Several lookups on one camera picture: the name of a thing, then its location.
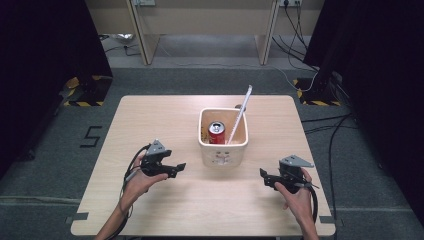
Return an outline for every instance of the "forearm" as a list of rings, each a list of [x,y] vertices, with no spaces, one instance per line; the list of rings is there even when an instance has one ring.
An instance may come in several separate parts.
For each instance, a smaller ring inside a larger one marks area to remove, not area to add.
[[[124,219],[127,216],[128,211],[131,208],[132,203],[134,203],[135,200],[130,199],[124,199],[121,198],[116,205],[115,209],[113,210],[112,214],[110,215],[109,219],[106,221],[105,225],[100,229],[99,233],[95,237],[95,239],[106,239],[107,237],[111,236],[122,224]]]
[[[318,240],[318,233],[312,219],[299,221],[304,240]]]

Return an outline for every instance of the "power outlet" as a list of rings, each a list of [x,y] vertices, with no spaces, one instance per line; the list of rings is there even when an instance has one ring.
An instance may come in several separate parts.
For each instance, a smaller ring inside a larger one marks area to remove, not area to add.
[[[133,0],[135,6],[155,6],[155,0]]]
[[[285,0],[280,1],[280,7],[284,7],[284,2],[285,2]],[[297,6],[300,7],[300,6],[302,6],[302,0],[287,0],[287,2],[289,2],[287,7],[297,7]]]

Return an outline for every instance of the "red can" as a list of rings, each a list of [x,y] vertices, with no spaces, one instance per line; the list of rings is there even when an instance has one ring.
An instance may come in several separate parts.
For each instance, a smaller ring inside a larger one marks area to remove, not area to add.
[[[209,144],[225,144],[225,126],[222,122],[212,122],[208,133]]]

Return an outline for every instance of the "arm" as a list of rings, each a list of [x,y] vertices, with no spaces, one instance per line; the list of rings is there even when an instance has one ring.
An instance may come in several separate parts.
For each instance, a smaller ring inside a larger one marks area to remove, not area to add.
[[[303,168],[302,172],[306,181],[311,182],[312,178],[309,173]],[[286,199],[283,209],[290,208],[290,211],[296,217],[296,221],[302,229],[304,239],[318,239],[318,233],[312,218],[311,192],[308,189],[301,188],[296,194],[292,194],[279,182],[275,183],[275,187]]]
[[[142,156],[134,162],[134,167],[140,165]],[[112,235],[124,221],[129,209],[137,199],[143,195],[155,183],[168,178],[168,174],[158,174],[156,176],[146,176],[140,168],[134,169],[137,171],[135,176],[127,183],[121,199],[113,210],[111,216],[100,229],[95,239],[106,239]]]

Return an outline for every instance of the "table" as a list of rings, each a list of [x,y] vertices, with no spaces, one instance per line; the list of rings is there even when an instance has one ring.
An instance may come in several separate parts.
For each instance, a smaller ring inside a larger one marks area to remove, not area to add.
[[[133,155],[159,139],[172,150],[162,161],[187,163],[177,178],[157,183],[135,204],[122,235],[129,236],[293,236],[301,235],[290,211],[282,210],[282,196],[265,187],[259,168],[278,174],[278,160],[295,154],[313,158],[290,96],[250,97],[246,120],[249,143],[240,166],[213,170],[202,163],[197,142],[200,111],[207,107],[234,107],[244,96],[125,96],[87,185],[74,220],[74,235],[95,235],[115,208],[123,175]],[[333,223],[315,168],[308,169],[316,189],[317,231],[332,235]]]

